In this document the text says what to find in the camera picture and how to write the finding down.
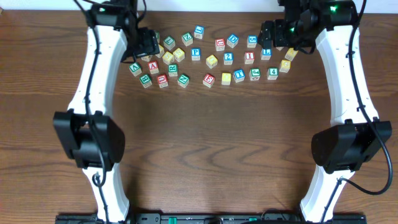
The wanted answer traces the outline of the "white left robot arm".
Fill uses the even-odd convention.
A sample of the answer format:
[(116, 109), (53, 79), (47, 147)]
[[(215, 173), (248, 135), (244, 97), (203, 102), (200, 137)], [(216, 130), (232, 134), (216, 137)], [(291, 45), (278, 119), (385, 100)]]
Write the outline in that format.
[(135, 0), (93, 2), (82, 13), (88, 44), (80, 82), (67, 110), (55, 112), (53, 126), (66, 156), (89, 180), (98, 210), (58, 215), (55, 221), (131, 223), (119, 167), (125, 135), (112, 119), (114, 89), (120, 64), (159, 53), (159, 44), (153, 30), (139, 27), (145, 15)]

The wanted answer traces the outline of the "red A block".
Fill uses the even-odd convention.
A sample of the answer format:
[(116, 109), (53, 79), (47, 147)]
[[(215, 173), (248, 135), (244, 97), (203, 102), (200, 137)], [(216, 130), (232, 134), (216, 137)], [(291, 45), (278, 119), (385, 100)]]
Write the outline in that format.
[(149, 63), (148, 63), (148, 67), (149, 67), (149, 72), (150, 72), (150, 74), (157, 74), (157, 73), (159, 73), (159, 65), (158, 65), (158, 63), (157, 63), (157, 61), (150, 61)]

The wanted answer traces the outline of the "blue 2 block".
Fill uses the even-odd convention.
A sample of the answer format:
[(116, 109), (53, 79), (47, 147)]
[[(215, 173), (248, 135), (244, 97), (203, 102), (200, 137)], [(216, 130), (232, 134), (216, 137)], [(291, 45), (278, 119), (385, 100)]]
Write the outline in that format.
[(224, 64), (225, 65), (232, 65), (234, 56), (232, 52), (225, 52), (223, 56)]

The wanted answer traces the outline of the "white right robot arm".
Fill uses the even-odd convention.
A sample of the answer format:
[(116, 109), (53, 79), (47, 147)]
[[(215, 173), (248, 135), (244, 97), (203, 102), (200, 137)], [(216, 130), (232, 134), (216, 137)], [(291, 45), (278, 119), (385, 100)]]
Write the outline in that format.
[(294, 223), (364, 223), (360, 215), (336, 215), (333, 209), (354, 173), (392, 135), (371, 101), (359, 50), (363, 7), (353, 1), (283, 0), (283, 19), (262, 23), (263, 47), (290, 47), (307, 55), (318, 51), (325, 68), (331, 126), (312, 137), (315, 172)]

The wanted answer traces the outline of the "red I block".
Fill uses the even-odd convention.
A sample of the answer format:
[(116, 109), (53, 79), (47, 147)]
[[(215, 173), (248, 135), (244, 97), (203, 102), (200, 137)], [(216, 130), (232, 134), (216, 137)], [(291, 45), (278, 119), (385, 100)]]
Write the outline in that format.
[(245, 52), (244, 53), (244, 63), (245, 64), (253, 64), (255, 60), (254, 52)]

